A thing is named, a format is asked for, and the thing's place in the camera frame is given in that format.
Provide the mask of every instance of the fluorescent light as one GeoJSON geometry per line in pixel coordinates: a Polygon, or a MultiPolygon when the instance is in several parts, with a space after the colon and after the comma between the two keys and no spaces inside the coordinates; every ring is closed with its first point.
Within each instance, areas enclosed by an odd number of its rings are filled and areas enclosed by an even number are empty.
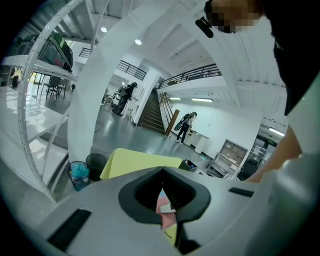
{"type": "Polygon", "coordinates": [[[269,131],[274,132],[275,134],[278,134],[280,136],[285,136],[283,132],[273,129],[272,127],[269,128],[269,131]]]}
{"type": "Polygon", "coordinates": [[[138,46],[140,46],[140,45],[142,45],[142,42],[141,42],[141,40],[139,40],[139,39],[136,39],[136,40],[134,40],[135,41],[135,43],[138,45],[138,46]]]}
{"type": "Polygon", "coordinates": [[[196,101],[196,102],[214,102],[210,98],[191,98],[191,100],[196,101]]]}

